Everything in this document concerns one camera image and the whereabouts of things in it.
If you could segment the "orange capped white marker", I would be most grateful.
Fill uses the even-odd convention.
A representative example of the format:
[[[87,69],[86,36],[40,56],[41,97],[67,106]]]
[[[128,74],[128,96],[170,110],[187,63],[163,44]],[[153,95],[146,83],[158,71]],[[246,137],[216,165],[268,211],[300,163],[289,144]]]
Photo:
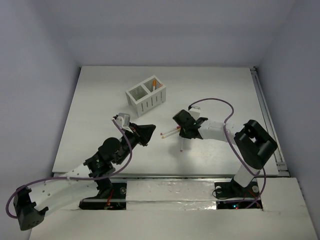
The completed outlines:
[[[154,79],[152,82],[152,91],[154,92],[157,89],[157,80]]]

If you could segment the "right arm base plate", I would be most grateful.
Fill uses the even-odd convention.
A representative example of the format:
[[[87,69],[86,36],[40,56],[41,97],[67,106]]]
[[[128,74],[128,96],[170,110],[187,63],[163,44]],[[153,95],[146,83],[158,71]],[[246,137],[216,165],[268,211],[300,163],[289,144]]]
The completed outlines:
[[[212,191],[212,195],[218,200],[253,198],[259,193],[260,189],[256,181],[252,181],[246,187],[242,187],[233,181],[215,182]]]

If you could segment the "yellow capped white marker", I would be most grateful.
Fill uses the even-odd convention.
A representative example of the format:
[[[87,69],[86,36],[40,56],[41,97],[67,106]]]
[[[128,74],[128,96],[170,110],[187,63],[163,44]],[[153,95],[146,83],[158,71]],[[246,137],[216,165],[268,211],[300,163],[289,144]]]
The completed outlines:
[[[164,135],[162,135],[162,139],[165,139],[165,138],[168,138],[168,137],[171,137],[171,136],[173,136],[173,135],[175,135],[175,134],[179,134],[180,133],[180,131],[177,129],[176,131],[172,131],[172,132],[169,132],[169,133],[167,133],[167,134],[164,134]]]

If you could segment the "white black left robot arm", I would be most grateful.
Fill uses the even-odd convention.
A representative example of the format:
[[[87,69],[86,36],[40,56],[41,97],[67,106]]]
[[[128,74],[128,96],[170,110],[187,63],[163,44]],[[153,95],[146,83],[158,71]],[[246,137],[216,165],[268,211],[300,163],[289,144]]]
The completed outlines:
[[[110,177],[120,173],[115,165],[126,167],[137,145],[147,146],[156,129],[154,124],[129,123],[119,127],[121,137],[109,137],[97,152],[75,169],[58,177],[36,180],[19,187],[13,196],[13,207],[21,231],[30,230],[53,212],[82,199],[107,198],[113,188]]]

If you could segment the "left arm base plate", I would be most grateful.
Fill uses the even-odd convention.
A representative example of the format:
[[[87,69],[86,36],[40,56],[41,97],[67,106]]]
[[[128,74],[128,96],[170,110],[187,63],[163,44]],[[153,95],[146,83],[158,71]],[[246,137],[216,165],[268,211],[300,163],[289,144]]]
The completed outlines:
[[[127,183],[126,182],[114,182],[112,184],[112,190],[103,198],[88,197],[79,202],[79,208],[81,210],[126,210],[127,201]]]

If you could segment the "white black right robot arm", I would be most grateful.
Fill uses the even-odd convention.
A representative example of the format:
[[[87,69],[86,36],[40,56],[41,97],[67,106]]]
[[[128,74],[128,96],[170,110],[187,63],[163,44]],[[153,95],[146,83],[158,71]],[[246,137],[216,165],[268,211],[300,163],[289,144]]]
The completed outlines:
[[[256,120],[250,119],[243,126],[236,126],[206,117],[195,119],[184,109],[172,119],[180,127],[180,137],[226,142],[241,158],[241,167],[232,179],[215,184],[214,195],[219,200],[249,197],[250,191],[257,186],[254,178],[278,148],[276,141]]]

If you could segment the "magenta capped white marker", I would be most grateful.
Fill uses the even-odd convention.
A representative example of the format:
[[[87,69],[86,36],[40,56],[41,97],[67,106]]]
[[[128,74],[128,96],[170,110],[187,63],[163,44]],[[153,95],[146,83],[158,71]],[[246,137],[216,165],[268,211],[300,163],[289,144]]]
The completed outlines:
[[[181,153],[184,151],[184,138],[180,139],[179,151]]]

